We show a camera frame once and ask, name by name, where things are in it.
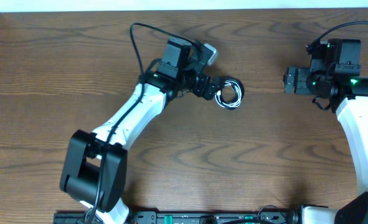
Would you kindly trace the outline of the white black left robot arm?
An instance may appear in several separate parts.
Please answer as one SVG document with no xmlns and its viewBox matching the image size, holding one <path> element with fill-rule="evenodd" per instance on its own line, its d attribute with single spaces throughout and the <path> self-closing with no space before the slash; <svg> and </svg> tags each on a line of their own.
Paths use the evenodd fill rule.
<svg viewBox="0 0 368 224">
<path fill-rule="evenodd" d="M 104 124 L 70 138 L 60 189 L 88 207 L 84 222 L 124 223 L 129 215 L 124 192 L 128 151 L 149 122 L 180 91 L 211 100 L 222 79 L 204 73 L 218 50 L 199 41 L 170 38 L 162 58 L 154 59 L 139 77 L 132 96 Z"/>
</svg>

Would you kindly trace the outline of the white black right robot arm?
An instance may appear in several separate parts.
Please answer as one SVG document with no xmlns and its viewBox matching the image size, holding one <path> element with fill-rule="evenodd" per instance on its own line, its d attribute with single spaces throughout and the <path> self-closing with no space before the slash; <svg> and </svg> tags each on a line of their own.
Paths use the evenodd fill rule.
<svg viewBox="0 0 368 224">
<path fill-rule="evenodd" d="M 286 94 L 312 95 L 319 109 L 337 116 L 357 179 L 357 197 L 347 205 L 300 205 L 288 223 L 368 223 L 368 78 L 360 76 L 360 51 L 360 40 L 316 40 L 306 46 L 310 66 L 288 67 L 283 76 Z"/>
</svg>

